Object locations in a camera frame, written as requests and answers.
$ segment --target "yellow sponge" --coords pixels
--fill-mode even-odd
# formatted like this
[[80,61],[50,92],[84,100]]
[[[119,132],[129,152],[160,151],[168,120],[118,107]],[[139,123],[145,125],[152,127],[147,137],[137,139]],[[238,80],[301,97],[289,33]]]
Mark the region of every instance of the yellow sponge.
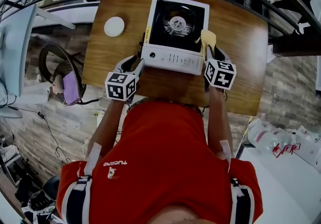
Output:
[[203,60],[205,61],[207,46],[212,47],[214,52],[214,47],[216,45],[216,35],[209,30],[203,29],[201,31],[200,38],[196,40],[195,43],[198,43],[200,40],[202,40],[202,55],[203,55]]

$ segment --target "table leg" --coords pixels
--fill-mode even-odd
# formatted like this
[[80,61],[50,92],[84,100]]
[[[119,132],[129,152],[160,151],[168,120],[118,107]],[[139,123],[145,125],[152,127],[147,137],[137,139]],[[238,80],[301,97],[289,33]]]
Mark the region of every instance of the table leg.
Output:
[[67,28],[70,28],[70,29],[76,28],[76,25],[72,24],[71,22],[68,22],[68,21],[62,19],[61,17],[58,17],[48,11],[40,9],[40,8],[37,8],[37,15],[39,15],[45,19],[51,20],[53,22],[58,22],[60,25],[65,26]]

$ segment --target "yellow warning label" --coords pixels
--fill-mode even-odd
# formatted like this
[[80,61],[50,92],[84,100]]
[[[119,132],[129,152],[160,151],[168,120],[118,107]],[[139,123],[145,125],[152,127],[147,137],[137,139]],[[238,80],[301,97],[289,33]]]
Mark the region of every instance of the yellow warning label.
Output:
[[147,26],[146,33],[145,33],[145,43],[149,42],[149,35],[150,35],[150,26]]

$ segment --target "wooden tabletop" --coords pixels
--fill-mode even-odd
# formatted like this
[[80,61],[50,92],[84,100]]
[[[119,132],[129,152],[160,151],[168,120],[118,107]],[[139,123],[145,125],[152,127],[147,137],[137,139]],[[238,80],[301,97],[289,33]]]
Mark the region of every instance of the wooden tabletop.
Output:
[[[209,30],[216,34],[217,46],[236,65],[234,84],[227,91],[227,110],[255,116],[265,76],[267,23],[223,0],[194,1],[210,5]],[[114,70],[117,62],[137,54],[146,30],[150,4],[151,0],[101,0],[87,47],[84,83],[104,87],[107,73]],[[114,16],[124,20],[125,30],[118,37],[108,37],[104,32],[104,24]],[[208,104],[203,76],[146,67],[139,85],[139,95],[198,106]]]

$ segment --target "forearm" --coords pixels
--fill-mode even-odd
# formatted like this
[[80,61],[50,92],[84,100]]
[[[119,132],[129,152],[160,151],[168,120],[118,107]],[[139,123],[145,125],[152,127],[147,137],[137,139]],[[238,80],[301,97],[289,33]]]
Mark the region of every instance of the forearm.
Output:
[[123,101],[111,101],[98,128],[90,139],[87,155],[89,155],[95,142],[101,145],[100,156],[105,156],[113,148],[124,104]]
[[220,141],[222,140],[227,140],[230,149],[233,149],[232,135],[223,93],[214,87],[210,87],[208,146],[214,154],[222,151],[220,144]]

